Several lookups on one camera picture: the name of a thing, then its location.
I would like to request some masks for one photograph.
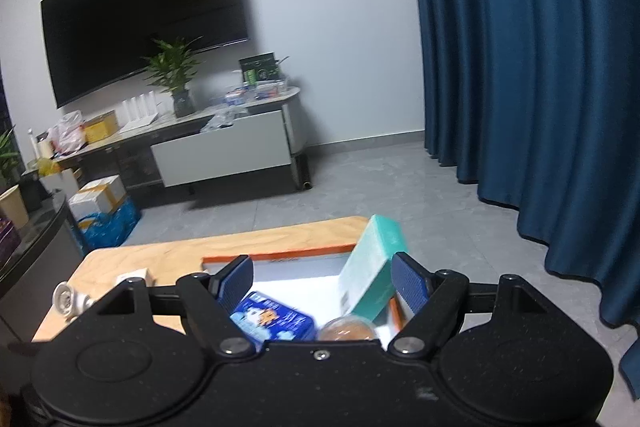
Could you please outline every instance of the flat screen tv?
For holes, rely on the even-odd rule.
[[[154,39],[196,39],[204,51],[248,39],[242,0],[43,0],[42,26],[58,107],[140,72]]]

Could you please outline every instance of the blue gripper pad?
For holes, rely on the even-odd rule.
[[[429,300],[430,276],[430,272],[403,252],[396,253],[391,260],[391,280],[414,314]]]
[[[213,277],[220,277],[216,300],[231,314],[254,284],[254,262],[249,256],[236,258]]]

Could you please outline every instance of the white router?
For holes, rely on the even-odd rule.
[[[141,94],[138,97],[123,100],[122,107],[127,115],[127,123],[121,127],[120,132],[132,131],[139,127],[151,124],[158,117],[156,109],[156,93],[149,91],[146,96]]]

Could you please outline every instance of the beige cup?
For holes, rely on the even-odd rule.
[[[0,210],[8,219],[13,221],[16,229],[21,229],[29,222],[29,214],[27,214],[27,209],[24,207],[18,185],[9,188],[0,196]]]

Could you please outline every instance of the drawer front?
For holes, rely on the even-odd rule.
[[[278,111],[238,118],[231,127],[151,146],[165,187],[291,163]]]

